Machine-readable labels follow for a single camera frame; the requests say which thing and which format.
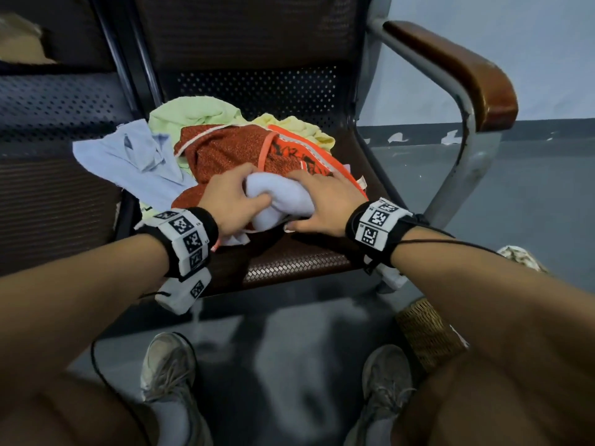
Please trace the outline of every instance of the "wooden armrest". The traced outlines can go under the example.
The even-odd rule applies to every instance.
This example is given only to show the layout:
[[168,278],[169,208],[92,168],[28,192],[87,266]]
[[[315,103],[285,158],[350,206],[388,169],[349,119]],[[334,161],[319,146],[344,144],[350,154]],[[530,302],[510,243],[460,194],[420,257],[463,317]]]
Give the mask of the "wooden armrest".
[[411,22],[386,21],[383,29],[461,83],[473,103],[478,132],[512,127],[518,113],[517,95],[493,62]]

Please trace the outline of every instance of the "rolled white sock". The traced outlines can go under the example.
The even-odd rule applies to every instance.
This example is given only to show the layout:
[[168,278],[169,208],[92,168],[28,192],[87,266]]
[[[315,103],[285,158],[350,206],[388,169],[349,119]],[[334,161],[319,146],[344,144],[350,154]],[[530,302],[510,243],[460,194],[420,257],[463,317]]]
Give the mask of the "rolled white sock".
[[366,432],[366,446],[390,446],[390,432],[397,415],[374,421]]
[[159,423],[157,446],[185,446],[190,435],[186,407],[179,401],[154,402],[149,406]]

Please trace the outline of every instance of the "floor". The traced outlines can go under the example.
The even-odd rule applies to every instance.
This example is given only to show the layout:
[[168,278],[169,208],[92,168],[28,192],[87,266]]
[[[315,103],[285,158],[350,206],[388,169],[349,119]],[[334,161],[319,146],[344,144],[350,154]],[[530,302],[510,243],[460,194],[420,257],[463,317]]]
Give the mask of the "floor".
[[[456,146],[375,147],[410,209],[421,211]],[[531,250],[555,275],[595,292],[595,141],[509,142],[448,230],[467,241]],[[361,367],[402,344],[393,310],[420,296],[411,284],[379,299],[363,272],[205,299],[176,326],[196,345],[199,401],[217,445],[340,445],[361,408]],[[107,379],[136,396],[153,335],[101,340]],[[71,370],[93,377],[84,353]]]

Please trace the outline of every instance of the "orange garment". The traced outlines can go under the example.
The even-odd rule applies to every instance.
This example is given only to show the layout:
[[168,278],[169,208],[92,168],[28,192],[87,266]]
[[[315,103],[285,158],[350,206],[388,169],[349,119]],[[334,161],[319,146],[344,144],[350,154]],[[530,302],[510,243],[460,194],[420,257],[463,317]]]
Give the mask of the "orange garment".
[[183,150],[198,185],[182,192],[171,204],[172,208],[197,206],[213,175],[246,162],[254,164],[260,171],[279,175],[298,169],[322,175],[340,172],[365,195],[352,175],[330,153],[276,125],[268,128],[258,125],[184,127],[180,141],[174,146],[176,156],[180,150]]

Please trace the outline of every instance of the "baseboard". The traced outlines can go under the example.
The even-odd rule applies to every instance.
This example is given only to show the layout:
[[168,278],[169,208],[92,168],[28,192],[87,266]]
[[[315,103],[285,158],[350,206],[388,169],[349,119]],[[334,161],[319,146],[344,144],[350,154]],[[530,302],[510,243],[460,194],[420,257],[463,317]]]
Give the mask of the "baseboard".
[[[449,132],[462,133],[461,124],[409,124],[358,126],[358,131],[371,147],[395,145],[415,146],[440,144]],[[595,138],[595,119],[519,120],[504,132],[502,141],[547,141],[554,139]]]

